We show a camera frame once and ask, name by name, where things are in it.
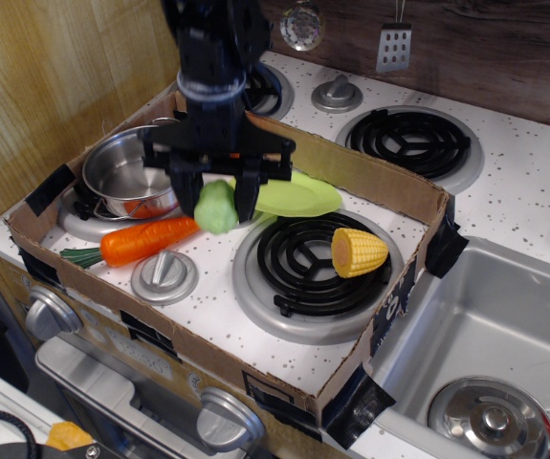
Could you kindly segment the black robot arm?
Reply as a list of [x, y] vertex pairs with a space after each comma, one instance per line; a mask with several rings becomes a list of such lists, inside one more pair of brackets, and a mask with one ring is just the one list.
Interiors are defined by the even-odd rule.
[[232, 175], [240, 222], [253, 218], [259, 189], [289, 180], [294, 141], [258, 127], [244, 100], [249, 73], [263, 67], [271, 23], [256, 1], [164, 1], [166, 24], [178, 47], [177, 84], [187, 116], [144, 127], [143, 162], [169, 177], [182, 211], [193, 215], [204, 173]]

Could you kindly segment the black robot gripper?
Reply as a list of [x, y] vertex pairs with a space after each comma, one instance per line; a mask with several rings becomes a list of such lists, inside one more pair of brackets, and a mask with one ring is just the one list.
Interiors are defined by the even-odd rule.
[[144, 164], [165, 171], [183, 213], [194, 216], [202, 174], [235, 176], [234, 206], [239, 223], [253, 218], [260, 188], [268, 180], [289, 181], [294, 141], [258, 127], [243, 101], [189, 101], [178, 121], [139, 131]]

